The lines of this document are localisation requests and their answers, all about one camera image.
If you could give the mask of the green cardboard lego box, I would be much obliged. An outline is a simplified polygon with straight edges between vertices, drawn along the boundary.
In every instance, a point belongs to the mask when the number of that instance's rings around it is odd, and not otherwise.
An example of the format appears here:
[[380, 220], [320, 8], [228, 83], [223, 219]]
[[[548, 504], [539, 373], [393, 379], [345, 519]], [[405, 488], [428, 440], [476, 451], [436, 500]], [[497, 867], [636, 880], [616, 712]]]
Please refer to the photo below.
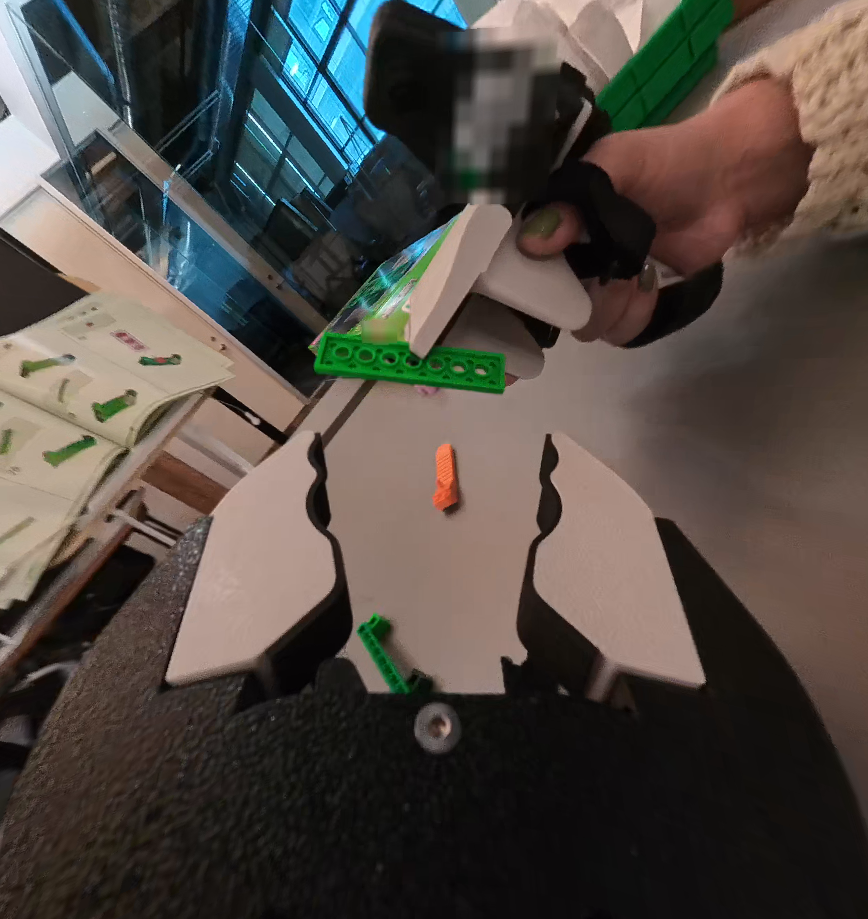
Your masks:
[[394, 314], [408, 314], [406, 304], [412, 285], [421, 280], [429, 263], [437, 256], [443, 239], [450, 235], [453, 224], [470, 208], [468, 205], [456, 211], [445, 224], [406, 246], [374, 270], [323, 332], [313, 339], [309, 345], [311, 354], [317, 355], [327, 333], [358, 335], [360, 324], [368, 317], [386, 319]]

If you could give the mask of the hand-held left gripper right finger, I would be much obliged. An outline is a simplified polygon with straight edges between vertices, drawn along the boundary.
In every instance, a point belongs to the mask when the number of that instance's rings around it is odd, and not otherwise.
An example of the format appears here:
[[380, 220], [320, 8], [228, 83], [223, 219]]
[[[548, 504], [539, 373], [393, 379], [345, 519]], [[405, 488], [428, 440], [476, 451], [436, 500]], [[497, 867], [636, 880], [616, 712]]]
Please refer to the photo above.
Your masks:
[[566, 434], [546, 435], [538, 533], [516, 628], [525, 685], [607, 700], [624, 676], [696, 690], [706, 676], [656, 519]]

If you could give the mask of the white paper bag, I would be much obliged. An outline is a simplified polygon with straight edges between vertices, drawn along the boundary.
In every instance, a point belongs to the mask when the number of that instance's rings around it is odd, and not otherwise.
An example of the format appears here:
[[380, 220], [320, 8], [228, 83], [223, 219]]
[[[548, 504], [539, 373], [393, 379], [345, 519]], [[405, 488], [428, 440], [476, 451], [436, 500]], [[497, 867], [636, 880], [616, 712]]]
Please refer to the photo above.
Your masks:
[[598, 93], [641, 50], [679, 1], [501, 1], [474, 28], [553, 32], [562, 60]]

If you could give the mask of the green plastic crate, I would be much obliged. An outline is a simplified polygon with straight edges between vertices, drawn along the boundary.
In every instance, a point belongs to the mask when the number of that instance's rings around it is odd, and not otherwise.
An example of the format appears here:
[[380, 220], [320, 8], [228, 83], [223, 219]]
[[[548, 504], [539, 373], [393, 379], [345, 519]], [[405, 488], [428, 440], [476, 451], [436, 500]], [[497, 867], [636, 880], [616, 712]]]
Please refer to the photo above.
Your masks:
[[612, 132], [660, 125], [714, 68], [720, 38], [733, 20], [731, 1], [678, 2], [598, 93]]

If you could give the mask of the person's right hand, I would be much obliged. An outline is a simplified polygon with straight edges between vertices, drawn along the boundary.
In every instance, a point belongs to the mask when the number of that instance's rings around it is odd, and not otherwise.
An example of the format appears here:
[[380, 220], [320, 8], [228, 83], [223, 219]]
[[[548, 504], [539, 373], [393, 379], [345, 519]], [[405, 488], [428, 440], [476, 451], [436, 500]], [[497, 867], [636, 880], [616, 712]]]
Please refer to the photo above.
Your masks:
[[[720, 263], [744, 237], [790, 219], [808, 188], [813, 148], [800, 133], [790, 85], [760, 76], [677, 124], [600, 140], [586, 162], [657, 225], [651, 256], [683, 280]], [[529, 258], [560, 256], [586, 228], [567, 202], [546, 204], [521, 224]], [[647, 328], [659, 282], [584, 282], [592, 303], [580, 342], [624, 347]]]

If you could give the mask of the wide green lego plate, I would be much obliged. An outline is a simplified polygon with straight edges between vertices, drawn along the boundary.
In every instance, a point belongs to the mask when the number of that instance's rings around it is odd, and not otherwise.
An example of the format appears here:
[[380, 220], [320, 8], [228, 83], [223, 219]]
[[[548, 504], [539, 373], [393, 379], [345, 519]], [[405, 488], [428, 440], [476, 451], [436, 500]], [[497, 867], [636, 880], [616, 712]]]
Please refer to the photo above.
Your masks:
[[502, 353], [434, 347], [421, 358], [404, 341], [375, 344], [336, 333], [320, 339], [313, 369], [335, 378], [487, 394], [503, 393], [507, 376]]

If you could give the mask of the long narrow green lego plate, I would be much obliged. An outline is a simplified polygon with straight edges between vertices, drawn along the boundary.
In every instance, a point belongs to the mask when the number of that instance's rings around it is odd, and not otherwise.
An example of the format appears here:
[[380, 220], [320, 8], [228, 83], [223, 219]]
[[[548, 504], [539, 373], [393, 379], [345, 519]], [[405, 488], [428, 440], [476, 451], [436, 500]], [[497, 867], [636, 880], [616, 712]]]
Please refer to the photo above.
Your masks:
[[385, 649], [384, 640], [391, 630], [390, 620], [379, 614], [373, 614], [357, 627], [359, 640], [380, 673], [387, 689], [397, 695], [420, 695], [432, 692], [433, 680], [430, 676], [417, 669], [403, 672]]

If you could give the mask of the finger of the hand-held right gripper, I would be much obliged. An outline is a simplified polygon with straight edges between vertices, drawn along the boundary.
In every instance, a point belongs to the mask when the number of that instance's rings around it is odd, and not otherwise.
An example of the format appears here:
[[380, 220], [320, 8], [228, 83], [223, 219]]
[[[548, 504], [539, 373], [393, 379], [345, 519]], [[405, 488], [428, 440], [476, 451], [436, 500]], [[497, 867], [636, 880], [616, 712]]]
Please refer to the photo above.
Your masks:
[[592, 303], [563, 256], [525, 257], [501, 204], [467, 205], [447, 228], [408, 299], [407, 343], [425, 358], [471, 293], [565, 331], [585, 327]]
[[523, 318], [504, 304], [478, 294], [465, 299], [444, 337], [444, 346], [502, 353], [506, 375], [537, 378], [544, 368], [543, 349]]

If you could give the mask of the orange lego brick separator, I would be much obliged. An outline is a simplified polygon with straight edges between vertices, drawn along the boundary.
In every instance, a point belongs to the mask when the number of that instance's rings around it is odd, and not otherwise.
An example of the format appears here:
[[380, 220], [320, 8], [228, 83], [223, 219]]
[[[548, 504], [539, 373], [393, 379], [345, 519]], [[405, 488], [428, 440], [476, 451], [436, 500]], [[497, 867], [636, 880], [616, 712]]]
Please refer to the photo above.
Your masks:
[[437, 448], [435, 468], [436, 484], [432, 503], [438, 511], [446, 513], [460, 502], [455, 452], [450, 443], [442, 444]]

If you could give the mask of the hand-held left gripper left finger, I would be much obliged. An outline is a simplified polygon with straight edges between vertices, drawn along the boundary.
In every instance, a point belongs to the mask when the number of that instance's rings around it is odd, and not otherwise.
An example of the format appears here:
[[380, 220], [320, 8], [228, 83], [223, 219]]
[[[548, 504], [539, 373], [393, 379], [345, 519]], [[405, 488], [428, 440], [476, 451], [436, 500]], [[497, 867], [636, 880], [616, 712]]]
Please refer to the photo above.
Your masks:
[[322, 436], [302, 430], [218, 504], [165, 672], [171, 688], [253, 675], [298, 693], [354, 621], [330, 531]]

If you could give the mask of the lego instruction booklet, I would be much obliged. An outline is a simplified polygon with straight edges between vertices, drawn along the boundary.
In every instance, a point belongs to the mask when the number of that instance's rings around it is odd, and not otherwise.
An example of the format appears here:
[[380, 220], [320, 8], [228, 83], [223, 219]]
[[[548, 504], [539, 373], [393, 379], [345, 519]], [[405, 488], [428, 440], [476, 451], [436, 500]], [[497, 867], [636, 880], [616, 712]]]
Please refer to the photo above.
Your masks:
[[0, 608], [26, 599], [98, 486], [176, 401], [233, 363], [96, 292], [0, 337]]

